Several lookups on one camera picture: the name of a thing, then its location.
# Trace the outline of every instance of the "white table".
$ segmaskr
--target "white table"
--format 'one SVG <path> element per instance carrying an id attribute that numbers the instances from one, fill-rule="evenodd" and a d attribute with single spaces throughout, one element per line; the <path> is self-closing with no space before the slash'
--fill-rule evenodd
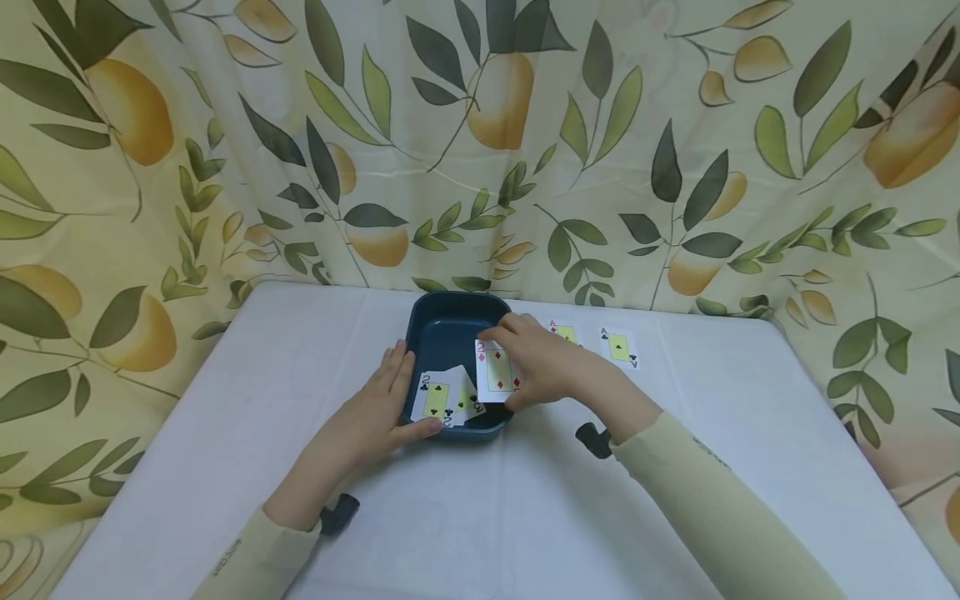
<path id="1" fill-rule="evenodd" d="M 259 286 L 53 597 L 188 598 L 302 446 L 404 336 L 416 299 Z M 635 381 L 770 505 L 850 598 L 956 597 L 768 323 L 510 305 L 576 321 L 594 350 L 589 334 L 601 324 L 630 328 Z M 288 598 L 719 597 L 646 492 L 573 438 L 590 419 L 566 400 L 517 416 L 489 444 L 419 444 L 365 474 L 349 488 L 359 513 Z"/>

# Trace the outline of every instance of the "left hand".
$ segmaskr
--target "left hand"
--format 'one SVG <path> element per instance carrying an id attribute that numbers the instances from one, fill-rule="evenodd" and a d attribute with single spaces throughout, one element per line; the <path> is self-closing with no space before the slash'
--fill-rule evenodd
<path id="1" fill-rule="evenodd" d="M 376 462 L 401 446 L 428 438 L 443 428 L 441 421 L 434 418 L 397 425 L 414 370 L 414 353 L 406 350 L 403 340 L 387 348 L 380 367 L 366 385 L 317 433 L 318 439 L 329 442 L 332 451 L 346 461 L 345 467 Z"/>

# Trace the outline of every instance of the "floral curtain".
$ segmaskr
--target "floral curtain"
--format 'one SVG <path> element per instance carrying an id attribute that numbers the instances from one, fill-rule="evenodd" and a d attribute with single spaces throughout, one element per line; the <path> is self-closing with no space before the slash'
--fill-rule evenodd
<path id="1" fill-rule="evenodd" d="M 0 600 L 265 279 L 770 320 L 960 586 L 954 9 L 5 3 Z"/>

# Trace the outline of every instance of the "plastic tray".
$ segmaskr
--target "plastic tray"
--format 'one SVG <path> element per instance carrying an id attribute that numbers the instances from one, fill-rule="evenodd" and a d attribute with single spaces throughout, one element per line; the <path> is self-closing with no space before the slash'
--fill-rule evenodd
<path id="1" fill-rule="evenodd" d="M 476 385 L 473 342 L 477 333 L 493 327 L 510 312 L 495 296 L 470 292 L 433 292 L 421 297 L 410 311 L 407 347 L 417 355 L 414 376 L 407 391 L 403 419 L 410 422 L 417 382 L 424 371 L 446 371 L 459 365 Z M 514 415 L 502 404 L 487 404 L 487 412 L 463 426 L 446 427 L 432 440 L 481 442 L 496 436 Z"/>

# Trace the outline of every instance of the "playing card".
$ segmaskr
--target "playing card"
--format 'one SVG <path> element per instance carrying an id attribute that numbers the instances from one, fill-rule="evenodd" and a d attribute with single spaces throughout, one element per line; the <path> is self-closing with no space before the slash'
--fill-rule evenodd
<path id="1" fill-rule="evenodd" d="M 412 420 L 436 417 L 444 427 L 456 427 L 486 412 L 462 365 L 448 371 L 426 371 L 420 376 Z"/>
<path id="2" fill-rule="evenodd" d="M 582 345 L 583 345 L 583 344 L 580 342 L 580 336 L 577 335 L 577 327 L 576 327 L 576 325 L 574 325 L 574 324 L 572 324 L 572 323 L 570 323 L 570 322 L 566 322 L 566 321 L 559 321 L 559 322 L 558 322 L 558 321 L 554 321 L 553 319 L 551 319 L 551 320 L 550 320 L 550 323 L 547 324 L 546 328 L 547 328 L 548 330 L 550 330 L 552 333 L 556 333 L 556 334 L 559 335 L 560 337 L 564 338 L 564 339 L 567 340 L 568 342 L 573 342 L 574 344 L 576 344 L 576 345 L 578 345 L 578 346 L 582 346 Z"/>
<path id="3" fill-rule="evenodd" d="M 462 385 L 460 386 L 460 397 L 454 407 L 454 422 L 457 425 L 463 425 L 474 417 L 479 417 L 487 412 L 487 407 L 480 403 L 477 398 L 476 388 L 470 383 L 470 377 L 467 370 L 463 367 L 457 367 L 457 370 L 463 372 Z"/>
<path id="4" fill-rule="evenodd" d="M 636 360 L 636 342 L 633 334 L 623 329 L 600 329 L 600 353 L 620 369 L 639 368 Z"/>
<path id="5" fill-rule="evenodd" d="M 520 369 L 495 342 L 476 340 L 477 397 L 482 403 L 503 403 L 523 385 Z"/>
<path id="6" fill-rule="evenodd" d="M 410 411 L 411 420 L 436 417 L 444 422 L 444 427 L 453 427 L 456 424 L 453 408 L 447 406 L 450 384 L 443 382 L 448 377 L 447 373 L 424 371 L 420 375 L 413 410 Z"/>

